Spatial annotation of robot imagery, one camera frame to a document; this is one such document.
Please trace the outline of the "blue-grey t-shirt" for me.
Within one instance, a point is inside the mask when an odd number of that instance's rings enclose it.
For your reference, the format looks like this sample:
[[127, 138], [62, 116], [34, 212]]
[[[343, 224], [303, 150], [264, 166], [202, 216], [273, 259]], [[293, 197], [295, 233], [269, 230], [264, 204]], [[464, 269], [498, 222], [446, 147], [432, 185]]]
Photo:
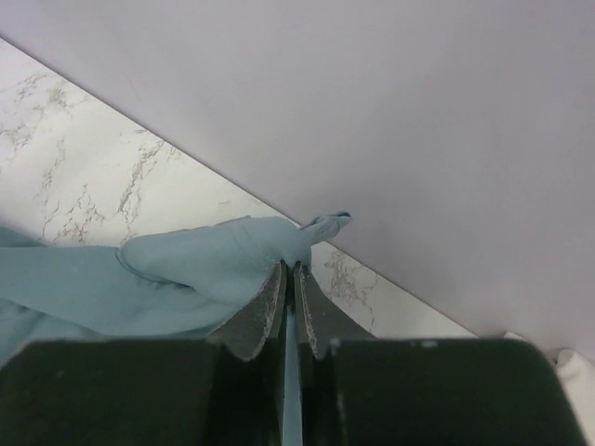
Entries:
[[243, 217], [210, 227], [133, 238], [117, 248], [59, 248], [1, 233], [1, 370], [39, 341], [211, 335], [284, 264], [282, 436], [307, 445], [293, 271], [311, 248], [350, 223], [345, 212], [298, 227], [281, 217]]

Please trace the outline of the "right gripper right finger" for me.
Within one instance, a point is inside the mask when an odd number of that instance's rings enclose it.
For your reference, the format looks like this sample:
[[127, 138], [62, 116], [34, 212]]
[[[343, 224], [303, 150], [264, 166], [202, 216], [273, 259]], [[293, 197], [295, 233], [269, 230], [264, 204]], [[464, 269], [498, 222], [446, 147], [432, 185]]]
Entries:
[[573, 445], [553, 366], [508, 338], [380, 339], [293, 271], [307, 445]]

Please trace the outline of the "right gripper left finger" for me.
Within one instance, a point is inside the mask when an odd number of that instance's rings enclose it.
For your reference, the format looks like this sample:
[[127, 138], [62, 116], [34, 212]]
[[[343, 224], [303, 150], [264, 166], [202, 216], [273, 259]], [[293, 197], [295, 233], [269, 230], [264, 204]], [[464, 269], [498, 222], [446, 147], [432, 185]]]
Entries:
[[39, 341], [1, 370], [5, 445], [277, 445], [284, 295], [275, 266], [207, 336]]

